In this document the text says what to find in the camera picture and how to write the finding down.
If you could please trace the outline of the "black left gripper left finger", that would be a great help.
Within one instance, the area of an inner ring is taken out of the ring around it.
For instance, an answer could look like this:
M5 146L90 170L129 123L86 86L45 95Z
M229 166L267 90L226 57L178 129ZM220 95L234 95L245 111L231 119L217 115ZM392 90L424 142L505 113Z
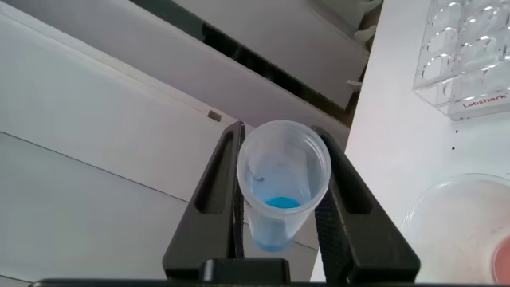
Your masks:
M163 256L170 279L198 279L211 259L244 257L244 203L237 182L237 158L245 125L227 127L216 145Z

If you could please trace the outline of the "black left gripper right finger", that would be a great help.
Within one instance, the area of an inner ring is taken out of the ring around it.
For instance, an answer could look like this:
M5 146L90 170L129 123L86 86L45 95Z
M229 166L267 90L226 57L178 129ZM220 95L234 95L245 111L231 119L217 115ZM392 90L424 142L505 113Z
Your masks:
M344 151L314 127L331 159L328 189L315 208L324 275L329 285L415 282L421 262Z

